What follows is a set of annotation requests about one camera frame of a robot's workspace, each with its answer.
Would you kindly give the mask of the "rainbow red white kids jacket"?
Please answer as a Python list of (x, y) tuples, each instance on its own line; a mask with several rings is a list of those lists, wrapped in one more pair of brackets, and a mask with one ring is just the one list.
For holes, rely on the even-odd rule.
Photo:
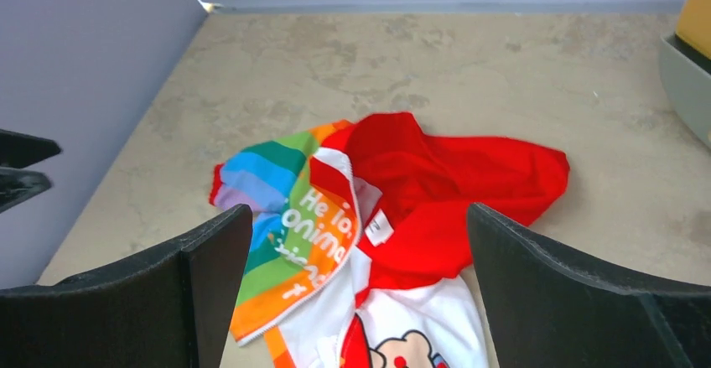
[(467, 209), (530, 225), (569, 170), (557, 149), (430, 136), (409, 112), (244, 148), (215, 166), (209, 198), (255, 214), (231, 334), (263, 339), (276, 367), (486, 367), (461, 276)]

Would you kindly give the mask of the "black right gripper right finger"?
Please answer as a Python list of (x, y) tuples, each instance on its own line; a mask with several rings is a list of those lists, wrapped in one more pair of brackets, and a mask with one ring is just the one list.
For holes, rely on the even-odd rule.
[(500, 366), (709, 366), (709, 287), (607, 262), (483, 204), (467, 217)]

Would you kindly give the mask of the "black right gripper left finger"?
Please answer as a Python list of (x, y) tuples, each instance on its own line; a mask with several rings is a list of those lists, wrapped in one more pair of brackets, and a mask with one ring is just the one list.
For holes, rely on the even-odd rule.
[(237, 205), (54, 285), (2, 290), (2, 366), (219, 366), (251, 238)]

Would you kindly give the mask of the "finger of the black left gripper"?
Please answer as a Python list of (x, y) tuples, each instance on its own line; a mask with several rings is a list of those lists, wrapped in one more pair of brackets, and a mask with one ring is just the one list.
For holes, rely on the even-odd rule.
[(61, 153), (54, 140), (2, 129), (1, 212), (51, 189), (47, 175), (29, 167)]

